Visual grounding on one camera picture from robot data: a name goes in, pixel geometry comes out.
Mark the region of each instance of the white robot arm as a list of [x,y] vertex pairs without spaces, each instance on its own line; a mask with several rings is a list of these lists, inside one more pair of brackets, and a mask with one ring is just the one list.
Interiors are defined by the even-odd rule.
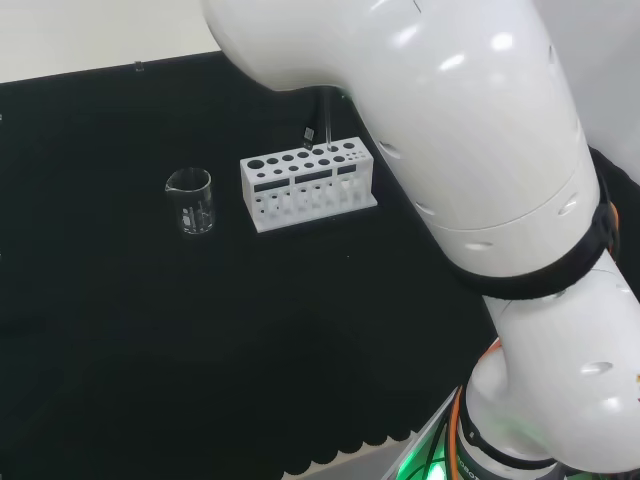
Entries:
[[640,468],[640,305],[606,250],[611,207],[530,0],[203,4],[259,83],[351,94],[454,272],[485,295],[502,348],[467,386],[466,454],[503,478],[556,461]]

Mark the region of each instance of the test tube rack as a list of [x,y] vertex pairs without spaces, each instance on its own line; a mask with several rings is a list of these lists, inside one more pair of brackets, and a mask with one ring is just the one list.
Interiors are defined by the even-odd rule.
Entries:
[[359,138],[245,158],[244,201],[258,232],[378,204],[371,194],[373,156]]

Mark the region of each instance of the glass beaker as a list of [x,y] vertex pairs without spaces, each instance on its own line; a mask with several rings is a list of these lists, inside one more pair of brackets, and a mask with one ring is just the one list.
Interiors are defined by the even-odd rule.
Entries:
[[213,228],[211,175],[202,168],[183,168],[174,172],[165,186],[173,201],[178,228],[188,235],[199,235]]

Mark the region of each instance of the black table surface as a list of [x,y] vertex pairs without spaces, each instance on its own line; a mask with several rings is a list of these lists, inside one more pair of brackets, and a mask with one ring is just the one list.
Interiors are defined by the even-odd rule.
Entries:
[[[378,157],[378,207],[256,234],[238,161],[300,146],[315,96],[219,53],[0,86],[3,480],[277,479],[464,382],[493,327]],[[333,120],[375,151],[338,96]],[[594,160],[637,292],[638,187]],[[164,195],[185,166],[214,177],[197,241]]]

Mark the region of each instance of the white plastic casing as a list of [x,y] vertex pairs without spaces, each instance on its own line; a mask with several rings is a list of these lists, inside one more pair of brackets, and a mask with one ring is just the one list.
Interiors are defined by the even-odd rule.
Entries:
[[405,192],[461,268],[522,275],[558,260],[587,231],[598,184],[558,58],[529,0],[204,6],[225,54],[258,82],[350,92]]
[[322,144],[240,161],[244,201],[258,232],[378,204],[373,157],[362,141],[335,141],[331,149]]
[[586,472],[640,468],[640,305],[609,253],[561,294],[485,301],[503,347],[467,389],[483,438]]

